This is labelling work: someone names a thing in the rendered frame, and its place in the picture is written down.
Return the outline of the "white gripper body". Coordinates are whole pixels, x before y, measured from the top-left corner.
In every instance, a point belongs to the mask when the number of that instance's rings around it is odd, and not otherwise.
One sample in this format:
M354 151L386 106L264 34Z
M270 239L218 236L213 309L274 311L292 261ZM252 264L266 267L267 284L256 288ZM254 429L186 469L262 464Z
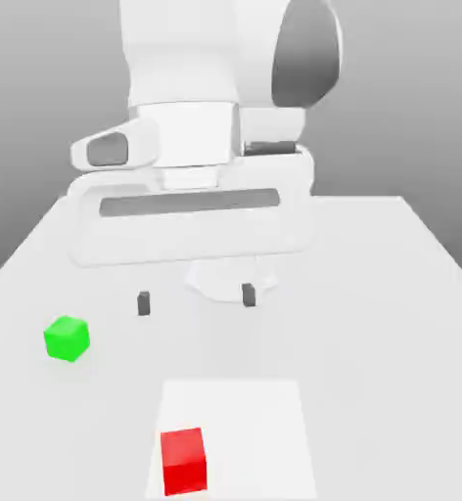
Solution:
M81 266L301 251L314 234L314 161L290 154L224 166L103 171L68 189Z

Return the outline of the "small green cube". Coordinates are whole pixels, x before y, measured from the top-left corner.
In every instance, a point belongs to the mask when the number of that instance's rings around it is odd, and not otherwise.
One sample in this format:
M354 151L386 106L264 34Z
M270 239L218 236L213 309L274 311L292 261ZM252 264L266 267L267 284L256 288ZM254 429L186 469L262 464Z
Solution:
M47 354L51 358L67 362L76 361L90 346L90 335L86 321L61 316L44 332Z

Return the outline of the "small red cube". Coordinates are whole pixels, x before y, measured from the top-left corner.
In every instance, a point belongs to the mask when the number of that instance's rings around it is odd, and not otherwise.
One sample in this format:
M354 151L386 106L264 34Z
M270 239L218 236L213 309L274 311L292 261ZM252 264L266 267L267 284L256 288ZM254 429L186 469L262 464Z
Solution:
M165 496L208 489L207 455L201 428L161 433Z

